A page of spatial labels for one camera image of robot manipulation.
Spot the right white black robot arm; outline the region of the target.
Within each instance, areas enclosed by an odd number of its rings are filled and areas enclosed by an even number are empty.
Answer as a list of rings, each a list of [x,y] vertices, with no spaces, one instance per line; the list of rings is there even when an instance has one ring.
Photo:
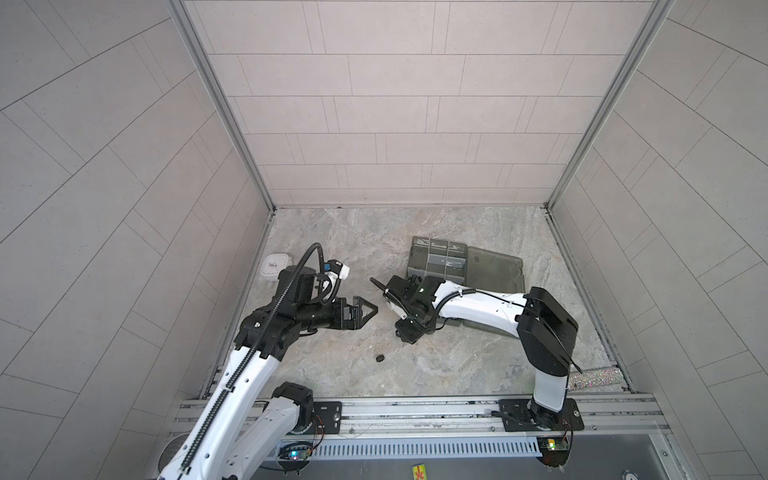
[[[370,281],[399,317],[396,335],[405,343],[442,329],[440,320],[478,324],[520,341],[534,369],[534,388],[529,400],[501,400],[490,412],[506,431],[567,434],[584,429],[577,404],[568,397],[571,370],[582,371],[573,360],[579,325],[546,289],[498,293],[438,277],[397,275],[386,283]]]

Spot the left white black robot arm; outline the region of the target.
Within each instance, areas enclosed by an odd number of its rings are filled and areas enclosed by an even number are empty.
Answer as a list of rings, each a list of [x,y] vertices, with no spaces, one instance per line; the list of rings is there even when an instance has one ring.
[[[272,301],[242,321],[213,396],[160,478],[250,479],[286,435],[311,426],[313,392],[291,382],[274,390],[255,423],[244,423],[293,343],[321,329],[359,330],[377,314],[359,296],[339,297],[347,275],[318,242],[280,273]]]

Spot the green compartment organizer box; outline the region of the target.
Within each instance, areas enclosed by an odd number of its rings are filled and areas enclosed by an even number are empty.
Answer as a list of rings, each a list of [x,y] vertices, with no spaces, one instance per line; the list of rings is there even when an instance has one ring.
[[[516,337],[523,314],[523,262],[464,243],[412,238],[400,302],[434,303],[437,331],[448,324]]]

